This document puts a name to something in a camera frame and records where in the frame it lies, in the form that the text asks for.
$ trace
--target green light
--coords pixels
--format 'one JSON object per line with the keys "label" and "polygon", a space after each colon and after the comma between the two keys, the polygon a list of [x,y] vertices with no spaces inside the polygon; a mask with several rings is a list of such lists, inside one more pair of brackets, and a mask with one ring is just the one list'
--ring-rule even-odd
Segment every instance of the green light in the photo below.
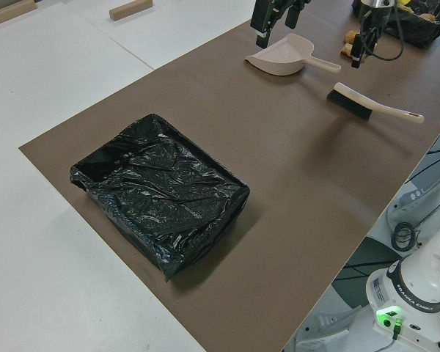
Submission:
{"label": "green light", "polygon": [[[376,311],[376,319],[381,325],[384,325],[384,321],[388,320],[390,317],[399,315],[401,313],[401,308],[398,306],[390,306]],[[396,318],[396,325],[401,324],[401,318]]]}

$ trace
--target brown food item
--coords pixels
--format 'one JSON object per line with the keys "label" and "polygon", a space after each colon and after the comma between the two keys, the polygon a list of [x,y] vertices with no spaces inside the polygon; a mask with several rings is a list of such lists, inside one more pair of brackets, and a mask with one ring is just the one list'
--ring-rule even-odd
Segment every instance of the brown food item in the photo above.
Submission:
{"label": "brown food item", "polygon": [[422,17],[425,20],[431,21],[431,22],[434,22],[436,20],[435,16],[432,15],[431,13],[422,13],[421,15],[419,15],[419,17]]}
{"label": "brown food item", "polygon": [[404,5],[402,5],[402,4],[397,4],[397,7],[399,8],[399,9],[401,9],[401,10],[403,10],[403,11],[407,11],[407,12],[409,12],[409,13],[414,13],[414,11],[410,8],[410,7],[407,7],[407,6],[404,6]]}
{"label": "brown food item", "polygon": [[345,34],[344,41],[349,44],[353,44],[355,36],[358,34],[357,31],[351,30]]}
{"label": "brown food item", "polygon": [[352,44],[346,43],[340,52],[343,53],[344,55],[351,57],[351,51],[352,51]]}

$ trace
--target black tray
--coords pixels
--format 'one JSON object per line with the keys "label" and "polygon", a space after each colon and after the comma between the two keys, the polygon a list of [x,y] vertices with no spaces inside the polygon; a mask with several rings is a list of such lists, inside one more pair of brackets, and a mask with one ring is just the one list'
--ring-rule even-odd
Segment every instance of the black tray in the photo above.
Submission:
{"label": "black tray", "polygon": [[247,185],[155,114],[72,166],[70,181],[166,281],[207,254],[249,195]]}

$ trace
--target brush handle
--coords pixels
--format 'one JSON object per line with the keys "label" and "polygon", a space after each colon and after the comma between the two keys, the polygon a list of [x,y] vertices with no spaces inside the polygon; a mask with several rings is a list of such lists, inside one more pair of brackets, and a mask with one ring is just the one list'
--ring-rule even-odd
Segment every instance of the brush handle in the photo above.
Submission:
{"label": "brush handle", "polygon": [[394,117],[399,117],[400,119],[404,119],[413,123],[420,124],[424,122],[424,117],[422,115],[415,114],[414,112],[395,109],[390,106],[377,103],[376,101],[370,99],[369,97],[360,94],[359,92],[347,87],[346,85],[340,82],[337,82],[334,85],[334,90],[338,91],[340,94],[346,96],[347,98],[373,111],[383,112],[385,114],[392,115]]}
{"label": "brush handle", "polygon": [[328,62],[322,59],[319,59],[314,56],[310,56],[309,59],[304,59],[308,65],[315,66],[317,68],[321,68],[323,70],[326,70],[330,73],[339,73],[340,72],[340,66],[333,64],[332,62]]}

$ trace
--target black bristles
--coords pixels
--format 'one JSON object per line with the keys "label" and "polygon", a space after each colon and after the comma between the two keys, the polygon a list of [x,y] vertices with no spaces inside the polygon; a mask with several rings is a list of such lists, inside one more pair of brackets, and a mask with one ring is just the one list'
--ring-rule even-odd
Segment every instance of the black bristles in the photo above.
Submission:
{"label": "black bristles", "polygon": [[328,100],[363,120],[368,120],[373,111],[372,109],[366,108],[352,99],[347,98],[345,95],[342,95],[334,89],[328,94]]}

